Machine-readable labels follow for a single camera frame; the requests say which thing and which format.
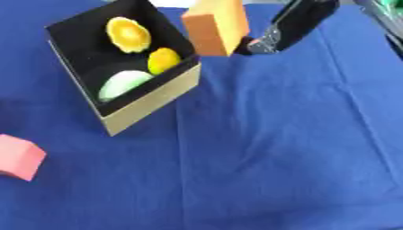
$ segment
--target pink foam cube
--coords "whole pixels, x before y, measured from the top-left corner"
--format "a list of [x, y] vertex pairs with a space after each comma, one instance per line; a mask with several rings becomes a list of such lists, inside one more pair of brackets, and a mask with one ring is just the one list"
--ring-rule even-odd
[[0, 135], [0, 173], [31, 181], [45, 156], [31, 141]]

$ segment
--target cardboard box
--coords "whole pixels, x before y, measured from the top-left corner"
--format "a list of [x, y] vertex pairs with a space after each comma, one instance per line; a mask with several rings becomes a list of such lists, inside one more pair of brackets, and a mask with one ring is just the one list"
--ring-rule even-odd
[[[107, 22], [123, 16], [146, 27], [152, 37], [148, 50], [125, 54], [106, 33]], [[200, 58], [192, 43], [147, 0], [118, 0], [47, 27], [49, 43], [96, 116], [114, 136], [199, 83]], [[123, 70], [148, 72], [148, 56], [158, 48], [175, 50], [182, 62], [139, 87], [100, 102], [103, 84]]]
[[242, 0], [199, 0], [182, 20], [202, 56], [230, 56], [249, 33]]

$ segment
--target toy fruit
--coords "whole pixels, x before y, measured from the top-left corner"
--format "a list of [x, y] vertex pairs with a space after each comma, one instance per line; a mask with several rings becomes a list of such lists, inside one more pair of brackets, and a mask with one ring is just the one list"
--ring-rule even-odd
[[113, 75], [101, 88], [98, 98], [101, 102], [108, 102], [145, 83], [153, 76], [138, 70], [121, 71]]
[[148, 30], [134, 20], [115, 17], [106, 25], [111, 42], [125, 53], [142, 52], [151, 44]]
[[150, 54], [148, 70], [153, 75], [159, 75], [180, 62], [181, 58], [175, 51], [169, 48], [160, 48]]

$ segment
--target orange block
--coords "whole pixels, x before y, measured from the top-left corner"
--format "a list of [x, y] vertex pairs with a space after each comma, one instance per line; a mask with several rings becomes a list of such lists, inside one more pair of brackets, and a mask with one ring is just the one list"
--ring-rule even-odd
[[0, 173], [31, 181], [45, 156], [28, 140], [0, 135]]
[[202, 56], [230, 56], [249, 33], [242, 0], [199, 0], [182, 21]]

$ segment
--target yellow fruit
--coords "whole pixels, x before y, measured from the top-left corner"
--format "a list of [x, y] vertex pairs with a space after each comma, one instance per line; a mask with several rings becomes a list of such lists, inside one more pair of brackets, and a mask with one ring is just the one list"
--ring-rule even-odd
[[115, 17], [106, 25], [111, 42], [125, 53], [142, 52], [151, 44], [148, 30], [134, 20]]
[[181, 57], [175, 51], [169, 48], [160, 48], [150, 54], [148, 70], [153, 75], [159, 75], [180, 62]]

